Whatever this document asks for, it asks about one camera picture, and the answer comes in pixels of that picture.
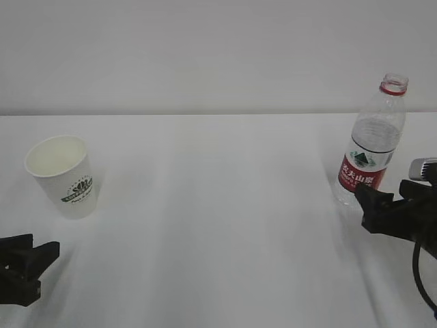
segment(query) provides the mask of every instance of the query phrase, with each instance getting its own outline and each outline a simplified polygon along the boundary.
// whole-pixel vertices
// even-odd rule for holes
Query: printed logo
[[[351,164],[351,162],[349,162],[348,158],[344,156],[339,172],[339,181],[343,187],[352,193],[355,192],[355,188],[359,183],[364,183],[365,185],[377,189],[384,173],[385,169],[376,172],[366,172],[357,169]]]
[[[364,152],[360,154],[357,151],[350,152],[350,156],[354,160],[355,165],[358,167],[373,167],[376,165],[375,161],[370,156],[366,157]]]
[[[61,198],[64,203],[71,204],[84,201],[91,190],[93,189],[93,178],[91,176],[83,176],[77,182],[73,183],[67,191],[67,196]]]

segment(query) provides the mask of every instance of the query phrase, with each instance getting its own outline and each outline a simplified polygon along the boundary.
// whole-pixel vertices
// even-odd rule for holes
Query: cup rim
[[[59,172],[59,173],[56,173],[56,174],[51,174],[51,175],[48,175],[48,176],[46,176],[46,175],[41,175],[41,174],[35,174],[35,173],[33,173],[30,169],[29,169],[29,167],[27,166],[27,159],[29,158],[29,155],[38,147],[38,146],[41,146],[44,142],[48,142],[48,141],[50,141],[50,140],[52,140],[52,139],[58,139],[58,138],[64,138],[64,137],[69,137],[69,138],[75,138],[75,139],[77,139],[77,140],[79,140],[79,141],[81,141],[81,142],[83,142],[83,144],[85,145],[85,140],[83,140],[82,138],[80,138],[80,137],[78,137],[78,136],[76,136],[76,135],[55,135],[55,136],[53,136],[53,137],[49,137],[49,138],[47,138],[47,139],[44,139],[44,140],[42,140],[42,141],[40,141],[40,142],[38,142],[36,145],[34,145],[28,152],[27,152],[27,154],[26,154],[26,157],[25,157],[25,169],[26,169],[26,171],[27,172],[29,172],[32,176],[34,176],[35,178],[54,178],[54,177],[56,177],[56,176],[61,176],[62,174],[65,174],[65,173],[67,173],[67,172],[69,172],[69,171],[71,171],[72,169],[74,169],[75,167],[77,167],[79,164],[81,164],[82,162],[83,162],[83,160],[87,157],[87,155],[88,155],[88,151],[87,151],[87,149],[86,149],[86,147],[85,147],[85,154],[81,157],[81,159],[79,160],[79,161],[77,161],[77,163],[76,164],[74,164],[72,167],[70,167],[69,169],[65,169],[65,170],[63,170],[63,171],[61,171],[61,172]]]

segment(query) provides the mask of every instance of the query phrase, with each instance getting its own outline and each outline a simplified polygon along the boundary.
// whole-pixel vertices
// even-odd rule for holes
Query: black cable
[[[414,281],[416,282],[419,293],[421,294],[426,304],[428,304],[431,310],[434,311],[434,318],[437,319],[437,305],[431,300],[431,297],[429,297],[428,293],[425,290],[425,287],[423,287],[421,275],[419,273],[419,255],[421,252],[422,242],[423,236],[420,236],[414,244],[414,250],[412,253],[412,274],[414,276]]]

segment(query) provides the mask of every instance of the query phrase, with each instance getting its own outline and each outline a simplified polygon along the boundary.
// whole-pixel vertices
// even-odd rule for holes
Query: bottle neck
[[[391,88],[387,88],[385,85],[383,85],[383,83],[381,83],[380,85],[380,91],[385,94],[389,94],[390,96],[398,96],[398,97],[402,97],[407,92],[407,90],[397,91]]]

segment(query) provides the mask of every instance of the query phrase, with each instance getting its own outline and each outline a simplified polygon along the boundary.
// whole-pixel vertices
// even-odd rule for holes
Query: white wall
[[[0,113],[437,108],[436,0],[0,0]]]

